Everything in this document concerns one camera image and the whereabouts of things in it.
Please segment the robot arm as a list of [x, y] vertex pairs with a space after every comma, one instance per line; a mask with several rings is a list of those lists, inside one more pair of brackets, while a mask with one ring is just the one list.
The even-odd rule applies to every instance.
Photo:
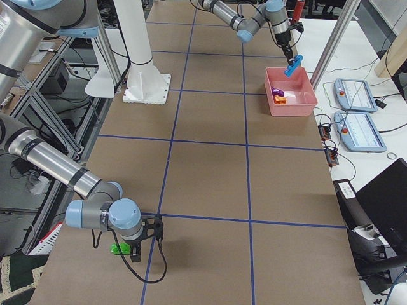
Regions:
[[[155, 67], [140, 1], [115, 1], [114, 7], [128, 53], [125, 102], [164, 104], [170, 75]], [[46, 37], [95, 38], [99, 35], [96, 1], [1, 2], [1, 97], [5, 98], [38, 44]], [[82, 195], [66, 211], [71, 227], [119, 234], [134, 248], [162, 224], [147, 223], [139, 207], [123, 197], [120, 185], [106, 182], [80, 166], [35, 131], [9, 115], [1, 115], [1, 149], [21, 157]]]
[[169, 130], [160, 137], [168, 153], [157, 211], [165, 221], [168, 260], [192, 257], [230, 260], [252, 255], [247, 92], [244, 44], [239, 35], [266, 24], [262, 7], [252, 15], [228, 8], [225, 26], [209, 26], [208, 49], [194, 51], [201, 24], [197, 17], [219, 17], [209, 2], [190, 9], [181, 23], [160, 22], [153, 42], [163, 46], [149, 60], [174, 64], [177, 99]]

